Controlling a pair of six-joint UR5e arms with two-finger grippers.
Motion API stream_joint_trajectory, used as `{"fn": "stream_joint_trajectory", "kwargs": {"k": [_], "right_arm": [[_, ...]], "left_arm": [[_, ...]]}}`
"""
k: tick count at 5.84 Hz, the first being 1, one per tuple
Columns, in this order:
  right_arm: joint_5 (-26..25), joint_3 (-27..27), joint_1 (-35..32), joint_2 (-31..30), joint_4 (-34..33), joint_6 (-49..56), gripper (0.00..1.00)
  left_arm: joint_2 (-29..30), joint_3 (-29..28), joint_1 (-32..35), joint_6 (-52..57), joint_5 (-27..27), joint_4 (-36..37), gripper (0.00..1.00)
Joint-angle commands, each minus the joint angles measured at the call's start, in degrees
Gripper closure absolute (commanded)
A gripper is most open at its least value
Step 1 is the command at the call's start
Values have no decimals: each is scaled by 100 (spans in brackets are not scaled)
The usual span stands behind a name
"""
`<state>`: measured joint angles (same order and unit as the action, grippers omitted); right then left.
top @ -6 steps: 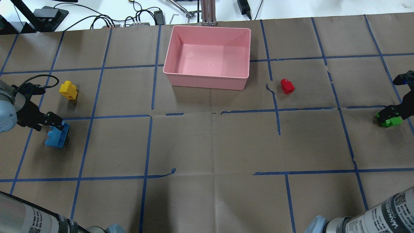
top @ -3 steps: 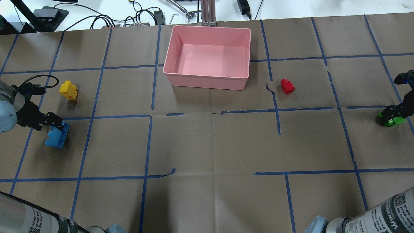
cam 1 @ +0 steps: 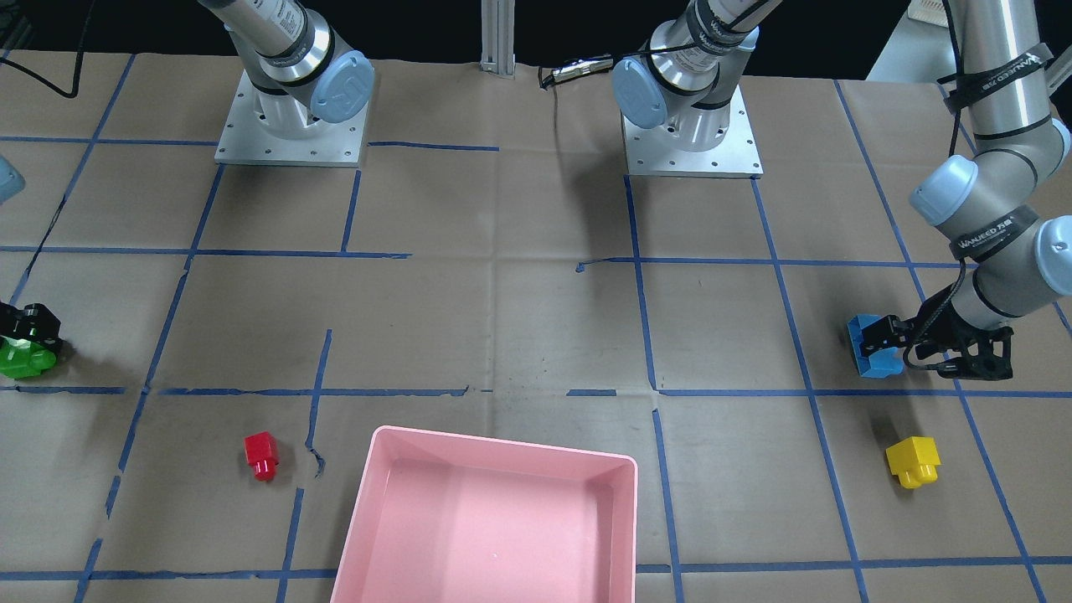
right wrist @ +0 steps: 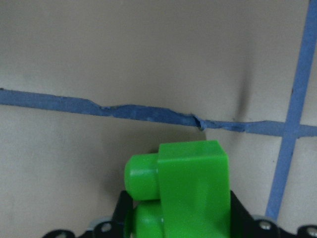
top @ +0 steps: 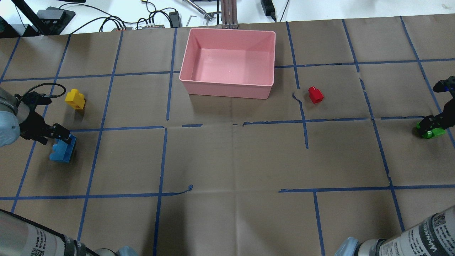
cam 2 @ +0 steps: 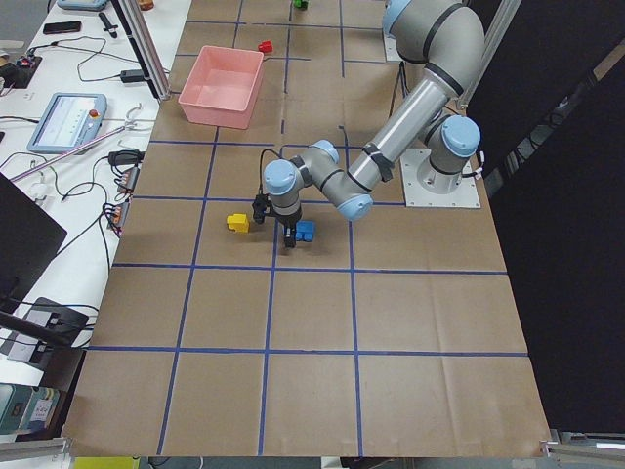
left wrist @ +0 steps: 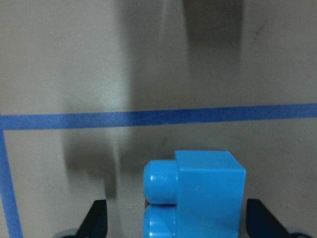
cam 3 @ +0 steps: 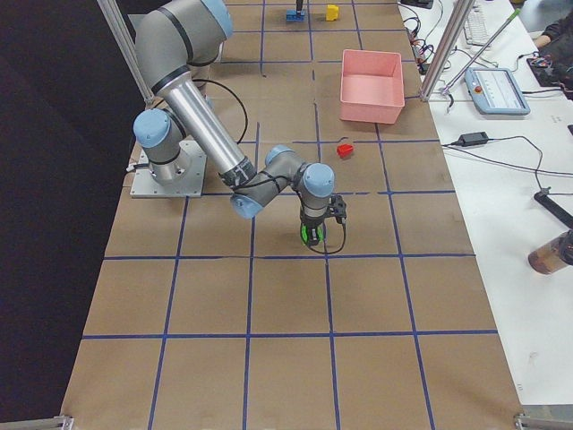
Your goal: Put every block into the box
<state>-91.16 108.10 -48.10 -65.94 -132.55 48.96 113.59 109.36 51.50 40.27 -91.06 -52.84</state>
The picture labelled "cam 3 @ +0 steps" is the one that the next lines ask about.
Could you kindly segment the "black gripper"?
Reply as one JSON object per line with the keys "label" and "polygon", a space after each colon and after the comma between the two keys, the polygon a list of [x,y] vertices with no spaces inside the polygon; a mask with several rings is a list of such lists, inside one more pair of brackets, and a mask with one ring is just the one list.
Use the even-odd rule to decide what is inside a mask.
{"label": "black gripper", "polygon": [[324,240],[324,233],[320,227],[326,218],[326,213],[319,215],[308,214],[305,211],[300,211],[300,221],[302,226],[302,240],[306,246],[310,245],[310,235],[308,229],[315,229],[315,245],[320,244]]}

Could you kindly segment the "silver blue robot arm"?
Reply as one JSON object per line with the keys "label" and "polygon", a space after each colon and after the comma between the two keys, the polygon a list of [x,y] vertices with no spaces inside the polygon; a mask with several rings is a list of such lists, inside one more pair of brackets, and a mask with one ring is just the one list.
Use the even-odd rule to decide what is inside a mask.
{"label": "silver blue robot arm", "polygon": [[335,195],[335,173],[322,163],[311,163],[285,145],[275,146],[256,170],[197,88],[193,71],[213,63],[219,46],[229,39],[233,24],[221,1],[171,1],[148,13],[136,30],[135,53],[143,80],[169,106],[153,108],[136,117],[133,131],[151,166],[172,164],[179,142],[191,136],[215,163],[222,182],[233,194],[235,211],[254,218],[286,187],[299,196],[300,237],[314,249],[324,238],[326,218],[339,222],[342,202]]}

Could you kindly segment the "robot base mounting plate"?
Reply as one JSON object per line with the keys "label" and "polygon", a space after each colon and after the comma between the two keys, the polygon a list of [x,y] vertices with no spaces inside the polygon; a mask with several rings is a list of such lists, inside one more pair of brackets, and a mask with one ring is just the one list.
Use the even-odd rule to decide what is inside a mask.
{"label": "robot base mounting plate", "polygon": [[132,198],[199,198],[202,194],[207,156],[196,141],[179,142],[178,158],[166,165],[150,163],[144,150],[133,176]]}

